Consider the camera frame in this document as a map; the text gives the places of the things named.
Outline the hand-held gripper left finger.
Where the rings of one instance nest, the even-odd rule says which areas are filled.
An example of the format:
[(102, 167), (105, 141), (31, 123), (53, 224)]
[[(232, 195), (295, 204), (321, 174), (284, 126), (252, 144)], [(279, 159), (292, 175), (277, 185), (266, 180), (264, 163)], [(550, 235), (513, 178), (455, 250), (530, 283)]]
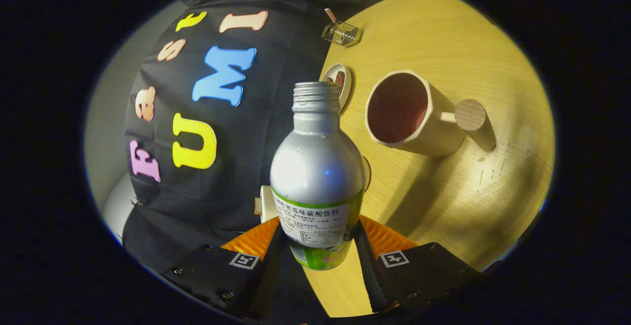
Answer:
[(222, 246), (198, 247), (163, 276), (217, 311), (260, 321), (277, 277), (280, 249), (280, 218), (274, 217)]

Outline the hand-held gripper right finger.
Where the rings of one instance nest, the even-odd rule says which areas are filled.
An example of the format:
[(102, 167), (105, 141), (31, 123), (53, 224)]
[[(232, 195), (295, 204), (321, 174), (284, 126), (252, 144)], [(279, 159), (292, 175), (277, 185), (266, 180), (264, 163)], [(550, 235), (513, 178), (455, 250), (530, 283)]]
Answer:
[(372, 311), (421, 312), (478, 283), (498, 267), (478, 271), (437, 242), (419, 245), (360, 215), (354, 242)]

